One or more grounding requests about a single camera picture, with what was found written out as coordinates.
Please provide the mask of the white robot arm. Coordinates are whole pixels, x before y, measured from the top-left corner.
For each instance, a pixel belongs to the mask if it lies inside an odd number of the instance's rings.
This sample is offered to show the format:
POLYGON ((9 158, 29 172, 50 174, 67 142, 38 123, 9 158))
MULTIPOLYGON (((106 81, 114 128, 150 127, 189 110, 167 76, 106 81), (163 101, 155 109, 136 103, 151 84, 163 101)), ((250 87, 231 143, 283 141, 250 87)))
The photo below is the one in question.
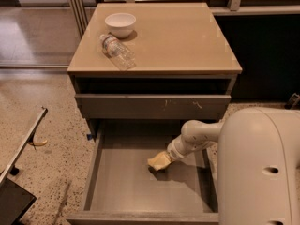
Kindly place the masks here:
POLYGON ((219 225, 300 225, 299 111, 251 107, 219 123, 189 120, 148 165, 163 170, 211 143, 217 143, 219 225))

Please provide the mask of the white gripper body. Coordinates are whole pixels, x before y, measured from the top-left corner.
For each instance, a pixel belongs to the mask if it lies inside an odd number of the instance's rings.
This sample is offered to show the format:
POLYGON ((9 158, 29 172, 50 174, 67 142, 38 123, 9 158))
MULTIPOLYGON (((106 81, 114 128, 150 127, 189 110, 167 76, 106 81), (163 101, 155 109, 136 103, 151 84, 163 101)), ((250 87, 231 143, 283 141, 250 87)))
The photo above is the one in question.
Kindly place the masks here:
POLYGON ((192 146, 181 138, 172 140, 167 147, 167 153, 172 160, 180 160, 189 155, 191 152, 192 146))

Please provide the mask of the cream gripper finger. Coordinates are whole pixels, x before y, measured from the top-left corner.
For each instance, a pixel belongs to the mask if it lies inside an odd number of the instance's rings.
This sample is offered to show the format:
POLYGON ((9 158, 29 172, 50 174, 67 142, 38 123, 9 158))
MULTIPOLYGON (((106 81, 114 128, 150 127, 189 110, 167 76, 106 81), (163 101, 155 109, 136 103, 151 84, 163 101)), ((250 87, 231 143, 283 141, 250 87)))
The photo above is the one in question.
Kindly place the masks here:
POLYGON ((173 159, 167 151, 162 151, 152 158, 156 159, 162 165, 161 170, 166 169, 170 164, 173 163, 173 159))

